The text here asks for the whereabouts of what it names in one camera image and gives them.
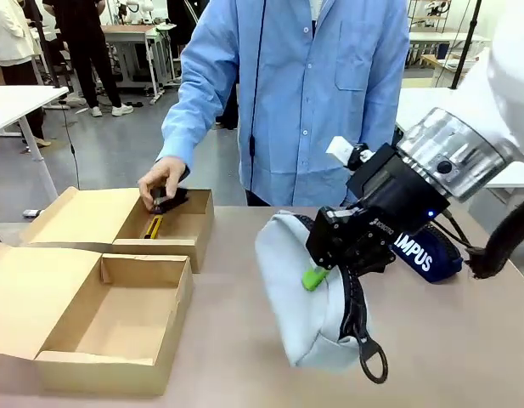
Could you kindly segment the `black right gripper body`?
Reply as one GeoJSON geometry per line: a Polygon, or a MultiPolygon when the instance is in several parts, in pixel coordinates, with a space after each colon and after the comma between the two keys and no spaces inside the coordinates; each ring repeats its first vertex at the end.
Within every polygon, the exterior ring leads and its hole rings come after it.
{"type": "Polygon", "coordinates": [[[404,161],[396,148],[384,144],[371,152],[356,144],[347,159],[352,176],[348,189],[358,198],[347,255],[372,255],[402,234],[413,235],[449,207],[446,193],[404,161]]]}

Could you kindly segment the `person's right hand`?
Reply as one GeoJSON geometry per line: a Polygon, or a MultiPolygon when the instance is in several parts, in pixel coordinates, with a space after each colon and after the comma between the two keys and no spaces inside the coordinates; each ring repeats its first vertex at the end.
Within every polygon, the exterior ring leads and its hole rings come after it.
{"type": "Polygon", "coordinates": [[[180,181],[187,177],[189,168],[177,157],[167,156],[161,158],[153,167],[138,181],[138,189],[145,207],[152,211],[154,198],[152,189],[163,186],[166,191],[165,198],[172,199],[176,193],[180,181]]]}

